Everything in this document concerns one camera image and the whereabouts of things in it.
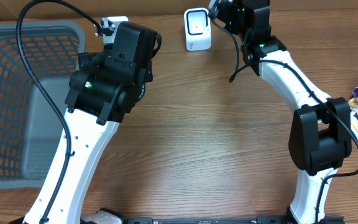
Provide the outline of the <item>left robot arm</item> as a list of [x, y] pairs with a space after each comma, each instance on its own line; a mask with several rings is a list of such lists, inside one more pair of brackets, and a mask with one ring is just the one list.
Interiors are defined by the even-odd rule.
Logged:
[[103, 51], [78, 56], [62, 114], [63, 132], [37, 200], [22, 223], [122, 223], [102, 208], [83, 215], [90, 182], [109, 141], [153, 80], [152, 58], [162, 38], [126, 17], [102, 24]]

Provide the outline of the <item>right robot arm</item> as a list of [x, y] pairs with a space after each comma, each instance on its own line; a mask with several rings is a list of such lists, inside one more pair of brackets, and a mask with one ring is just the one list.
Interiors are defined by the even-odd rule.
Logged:
[[268, 82], [293, 114], [288, 149], [298, 180], [286, 222], [343, 223], [326, 217], [324, 204], [331, 179], [352, 152], [347, 101], [320, 90], [272, 35], [269, 1], [211, 1], [209, 16], [241, 38], [237, 58]]

